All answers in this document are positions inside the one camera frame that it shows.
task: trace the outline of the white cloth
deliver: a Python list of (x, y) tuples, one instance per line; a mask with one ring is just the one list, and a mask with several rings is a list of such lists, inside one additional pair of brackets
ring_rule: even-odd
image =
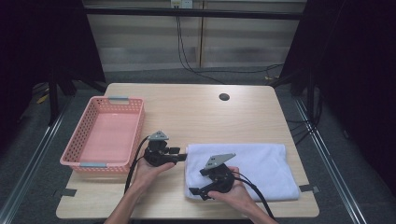
[[(298, 200), (300, 191), (286, 162), (286, 149), (280, 144), (192, 144), (186, 148), (185, 195), (192, 199), (202, 198), (192, 195), (189, 188), (202, 188), (210, 183), (207, 176), (199, 172), (204, 169), (211, 156), (235, 153), (236, 156), (224, 162), (236, 166), (239, 173), (246, 176), (260, 190), (267, 201)], [(259, 196), (245, 185), (248, 193), (258, 202)]]

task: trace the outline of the person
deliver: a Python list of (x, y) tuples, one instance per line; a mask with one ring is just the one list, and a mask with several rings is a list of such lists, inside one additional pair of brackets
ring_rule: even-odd
[[(140, 196), (146, 192), (160, 173), (165, 172), (174, 166), (174, 163), (168, 162), (162, 166), (154, 167), (142, 158), (137, 164), (134, 182), (125, 192), (111, 215), (107, 218), (105, 224), (128, 223)], [(237, 167), (229, 168), (234, 172), (235, 177), (239, 177), (239, 174), (236, 174), (239, 173), (239, 169)], [(244, 184), (239, 180), (235, 180), (233, 182), (232, 189), (227, 193), (209, 191), (207, 195), (215, 200), (227, 203), (250, 218), (250, 220), (255, 224), (277, 223), (260, 209), (248, 194)]]

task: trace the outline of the pink basket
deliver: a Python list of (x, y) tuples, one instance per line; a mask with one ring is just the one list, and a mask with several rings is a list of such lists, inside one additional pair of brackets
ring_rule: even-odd
[(127, 173), (139, 144), (143, 105), (138, 98), (92, 97), (61, 164), (78, 172)]

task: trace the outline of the table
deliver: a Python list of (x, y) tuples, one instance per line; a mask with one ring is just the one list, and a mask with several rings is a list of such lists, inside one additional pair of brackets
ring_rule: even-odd
[[(219, 95), (227, 93), (228, 101)], [(265, 86), (195, 84), (110, 84), (106, 96), (134, 96), (145, 100), (142, 138), (158, 130), (170, 139), (169, 147), (185, 152), (192, 143), (280, 143), (298, 186), (308, 185), (304, 167), (273, 88)], [(184, 196), (184, 162), (159, 176), (142, 196), (133, 218), (246, 218), (216, 201), (196, 201)], [(123, 194), (126, 175), (73, 172), (56, 214), (59, 218), (108, 217)], [(298, 201), (269, 203), (275, 217), (316, 217), (318, 205), (312, 191)]]

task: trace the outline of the horizontal black bar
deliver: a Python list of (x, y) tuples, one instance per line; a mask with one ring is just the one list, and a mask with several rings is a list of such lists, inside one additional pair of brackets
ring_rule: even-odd
[(145, 8), (145, 7), (91, 7), (83, 8), (86, 14), (96, 15), (139, 15), (139, 16), (172, 16), (172, 17), (212, 17), (298, 21), (303, 13), (298, 12), (263, 12), (263, 11), (230, 11), (187, 8)]

